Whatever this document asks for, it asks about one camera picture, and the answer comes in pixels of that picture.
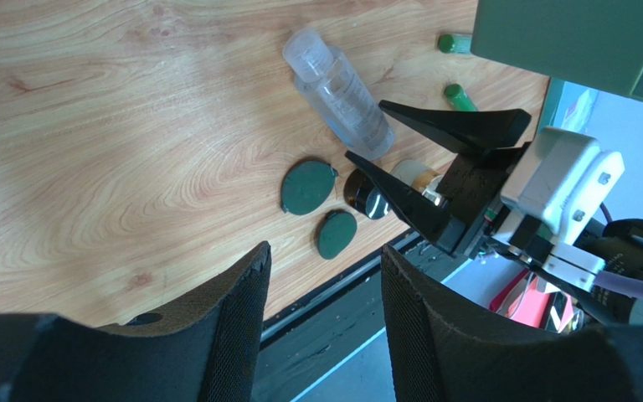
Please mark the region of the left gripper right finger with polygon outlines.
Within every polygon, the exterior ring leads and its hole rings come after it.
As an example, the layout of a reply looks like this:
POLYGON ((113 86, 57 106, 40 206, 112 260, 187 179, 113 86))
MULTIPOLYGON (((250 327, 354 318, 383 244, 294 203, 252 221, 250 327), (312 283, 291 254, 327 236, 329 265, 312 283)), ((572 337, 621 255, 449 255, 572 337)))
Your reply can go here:
POLYGON ((514 322, 381 252, 399 401, 643 401, 643 326, 567 335, 514 322))

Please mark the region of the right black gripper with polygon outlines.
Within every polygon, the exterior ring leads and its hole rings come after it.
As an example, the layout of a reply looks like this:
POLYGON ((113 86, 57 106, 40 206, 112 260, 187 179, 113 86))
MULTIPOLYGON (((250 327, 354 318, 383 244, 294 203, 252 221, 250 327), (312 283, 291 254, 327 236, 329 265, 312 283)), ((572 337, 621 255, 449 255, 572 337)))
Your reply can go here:
POLYGON ((493 221, 503 214, 500 192, 529 146, 514 147, 532 116, 522 109, 433 111, 389 100, 378 105, 421 136, 460 154, 439 184, 445 200, 435 205, 355 152, 346 151, 345 158, 373 182, 397 217, 429 243, 452 257, 477 255, 493 221))

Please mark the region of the black round jar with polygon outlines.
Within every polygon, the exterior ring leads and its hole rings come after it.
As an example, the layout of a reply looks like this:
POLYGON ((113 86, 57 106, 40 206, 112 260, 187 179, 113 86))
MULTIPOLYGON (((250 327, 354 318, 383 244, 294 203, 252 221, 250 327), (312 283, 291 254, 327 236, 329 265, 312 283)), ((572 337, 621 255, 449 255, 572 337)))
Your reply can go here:
POLYGON ((359 169, 348 176, 343 189, 347 204, 371 220, 385 217, 390 211, 386 198, 359 169))

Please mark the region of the clear blue-label bottle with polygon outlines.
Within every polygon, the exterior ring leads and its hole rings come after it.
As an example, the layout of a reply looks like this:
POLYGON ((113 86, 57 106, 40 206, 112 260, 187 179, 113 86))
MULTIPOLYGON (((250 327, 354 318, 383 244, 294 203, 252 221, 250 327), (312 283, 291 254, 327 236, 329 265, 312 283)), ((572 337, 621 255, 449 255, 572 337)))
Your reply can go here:
POLYGON ((375 160, 394 144, 394 130, 377 101, 337 46, 313 28, 301 29, 282 50, 296 89, 352 152, 375 160))

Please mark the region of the gold rim compact jar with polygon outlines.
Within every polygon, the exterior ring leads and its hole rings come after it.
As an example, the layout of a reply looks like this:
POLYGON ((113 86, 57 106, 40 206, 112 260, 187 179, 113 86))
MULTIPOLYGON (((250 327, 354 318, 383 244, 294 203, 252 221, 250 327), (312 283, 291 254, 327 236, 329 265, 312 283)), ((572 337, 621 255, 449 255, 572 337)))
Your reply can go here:
POLYGON ((421 162, 406 159, 399 162, 392 169, 391 174, 419 192, 434 205, 439 206, 444 201, 444 197, 437 191, 444 175, 433 168, 427 167, 421 162))

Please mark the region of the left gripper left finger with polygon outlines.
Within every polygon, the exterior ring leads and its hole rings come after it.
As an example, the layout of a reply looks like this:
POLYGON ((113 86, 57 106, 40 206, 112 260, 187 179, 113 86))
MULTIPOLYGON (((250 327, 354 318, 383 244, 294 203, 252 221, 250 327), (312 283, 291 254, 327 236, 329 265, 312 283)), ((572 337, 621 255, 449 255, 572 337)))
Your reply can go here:
POLYGON ((270 271, 263 242, 125 325, 0 314, 0 401, 247 401, 270 271))

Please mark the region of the green top drawer box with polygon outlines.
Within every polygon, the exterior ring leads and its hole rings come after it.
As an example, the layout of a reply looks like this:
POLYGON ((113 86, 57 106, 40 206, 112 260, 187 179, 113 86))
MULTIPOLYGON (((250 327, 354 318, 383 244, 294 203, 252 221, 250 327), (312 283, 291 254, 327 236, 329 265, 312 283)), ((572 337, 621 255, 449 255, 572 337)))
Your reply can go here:
POLYGON ((643 1, 480 1, 471 51, 643 101, 643 1))

